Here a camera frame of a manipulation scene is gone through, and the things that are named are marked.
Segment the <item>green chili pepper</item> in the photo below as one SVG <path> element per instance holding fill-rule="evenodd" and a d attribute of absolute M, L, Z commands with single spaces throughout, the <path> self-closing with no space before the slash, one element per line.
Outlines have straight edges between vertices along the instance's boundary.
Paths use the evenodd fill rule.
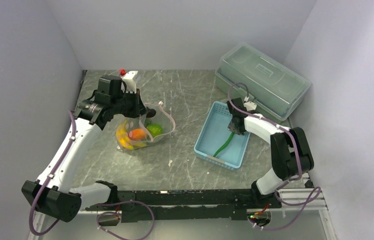
<path fill-rule="evenodd" d="M 231 132 L 231 134 L 229 135 L 229 137 L 227 138 L 227 140 L 215 151 L 215 153 L 213 154 L 213 157 L 216 158 L 217 155 L 223 151 L 229 144 L 230 142 L 232 141 L 233 137 L 234 137 L 235 133 L 234 132 Z"/>

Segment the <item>yellow banana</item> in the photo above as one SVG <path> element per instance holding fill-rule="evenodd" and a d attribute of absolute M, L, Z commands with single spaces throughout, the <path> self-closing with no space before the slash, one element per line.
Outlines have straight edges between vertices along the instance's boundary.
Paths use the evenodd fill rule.
<path fill-rule="evenodd" d="M 116 129 L 116 139 L 118 144 L 127 150 L 132 150 L 132 144 L 130 143 L 130 139 L 128 137 L 128 133 L 125 129 L 125 127 L 121 124 Z"/>
<path fill-rule="evenodd" d="M 137 129 L 137 128 L 139 128 L 139 127 L 137 127 L 137 128 L 133 128 L 133 123 L 132 123 L 132 122 L 130 122 L 130 123 L 125 122 L 125 123 L 123 124 L 123 126 L 125 127 L 127 133 L 129 133 L 129 132 L 130 132 L 131 130 L 133 130 L 133 129 Z M 133 149 L 135 149 L 135 148 L 143 148 L 143 147 L 146 146 L 146 143 L 144 142 L 144 140 L 140 140 L 140 141 L 130 140 L 130 143 L 132 144 Z"/>

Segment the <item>clear zip top bag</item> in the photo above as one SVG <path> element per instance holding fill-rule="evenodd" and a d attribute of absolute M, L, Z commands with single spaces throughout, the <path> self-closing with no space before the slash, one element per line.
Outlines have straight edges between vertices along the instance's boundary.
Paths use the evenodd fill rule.
<path fill-rule="evenodd" d="M 156 110 L 156 116 L 152 118 L 147 118 L 146 115 L 142 115 L 137 118 L 125 117 L 119 121 L 119 123 L 117 124 L 117 127 L 119 125 L 124 124 L 125 122 L 128 122 L 128 123 L 133 123 L 133 128 L 142 128 L 148 134 L 147 138 L 144 140 L 144 142 L 146 143 L 145 147 L 151 147 L 169 138 L 176 128 L 176 122 L 174 118 L 172 117 L 172 115 L 164 109 L 165 103 L 163 101 L 159 101 L 156 104 L 146 103 L 145 106 L 148 107 L 149 109 Z M 152 137 L 151 133 L 146 129 L 146 127 L 149 124 L 161 125 L 163 127 L 163 134 L 158 135 L 156 137 Z M 120 151 L 133 151 L 133 150 L 137 150 L 140 148 L 145 148 L 145 147 L 140 147 L 140 148 L 135 148 L 135 149 L 125 149 L 125 148 L 122 148 L 118 144 L 117 139 L 116 139 L 116 143 L 117 143 L 117 148 Z"/>

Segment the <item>purple eggplant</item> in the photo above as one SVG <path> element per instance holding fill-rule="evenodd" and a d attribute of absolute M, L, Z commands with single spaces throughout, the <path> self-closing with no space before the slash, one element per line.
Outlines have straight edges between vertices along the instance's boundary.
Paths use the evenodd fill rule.
<path fill-rule="evenodd" d="M 147 118 L 153 118 L 153 117 L 155 117 L 156 116 L 156 110 L 154 110 L 154 109 L 149 109 L 148 111 L 147 111 L 147 114 L 146 114 L 146 117 Z"/>

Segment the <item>orange mango fruit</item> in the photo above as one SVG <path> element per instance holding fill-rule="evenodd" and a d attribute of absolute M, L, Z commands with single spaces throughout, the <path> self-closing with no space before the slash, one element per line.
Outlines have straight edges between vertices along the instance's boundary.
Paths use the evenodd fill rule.
<path fill-rule="evenodd" d="M 129 133 L 128 133 L 128 137 L 130 140 L 133 140 L 133 141 L 141 141 L 141 140 L 144 140 L 146 139 L 148 136 L 148 134 L 146 133 L 145 130 L 141 129 L 141 128 L 136 128 L 136 129 L 133 129 L 131 130 Z"/>

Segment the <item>green custard apple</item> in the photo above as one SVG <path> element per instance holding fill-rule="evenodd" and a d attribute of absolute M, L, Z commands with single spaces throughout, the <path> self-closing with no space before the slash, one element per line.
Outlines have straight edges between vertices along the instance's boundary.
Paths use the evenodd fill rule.
<path fill-rule="evenodd" d="M 157 123 L 149 124 L 146 129 L 151 133 L 153 138 L 163 134 L 163 127 Z"/>

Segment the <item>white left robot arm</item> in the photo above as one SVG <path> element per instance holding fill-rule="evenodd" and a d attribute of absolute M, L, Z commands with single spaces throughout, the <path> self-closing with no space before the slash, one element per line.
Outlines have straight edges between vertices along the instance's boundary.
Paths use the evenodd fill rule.
<path fill-rule="evenodd" d="M 137 78 L 136 70 L 122 76 L 103 75 L 92 96 L 70 114 L 71 126 L 47 168 L 35 181 L 22 185 L 22 194 L 33 210 L 67 223 L 81 209 L 100 204 L 112 210 L 118 205 L 117 186 L 112 183 L 99 180 L 84 187 L 71 186 L 86 152 L 115 115 L 134 119 L 147 114 Z"/>

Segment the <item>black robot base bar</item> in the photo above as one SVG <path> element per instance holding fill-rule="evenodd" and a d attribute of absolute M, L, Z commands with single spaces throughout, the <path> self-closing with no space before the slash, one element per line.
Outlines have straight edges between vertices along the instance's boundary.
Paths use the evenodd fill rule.
<path fill-rule="evenodd" d="M 123 223 L 155 220 L 231 219 L 242 221 L 251 212 L 279 209 L 274 194 L 257 195 L 250 188 L 206 190 L 120 190 L 111 204 Z"/>

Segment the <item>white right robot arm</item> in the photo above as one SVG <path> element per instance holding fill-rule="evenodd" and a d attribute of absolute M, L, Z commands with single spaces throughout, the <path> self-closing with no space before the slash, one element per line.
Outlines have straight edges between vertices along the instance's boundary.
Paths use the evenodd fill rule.
<path fill-rule="evenodd" d="M 227 102 L 232 115 L 230 130 L 239 135 L 251 133 L 270 144 L 271 168 L 252 183 L 255 190 L 250 194 L 252 205 L 261 208 L 269 202 L 269 194 L 312 170 L 314 160 L 302 128 L 277 124 L 260 113 L 248 111 L 246 104 L 241 98 Z"/>

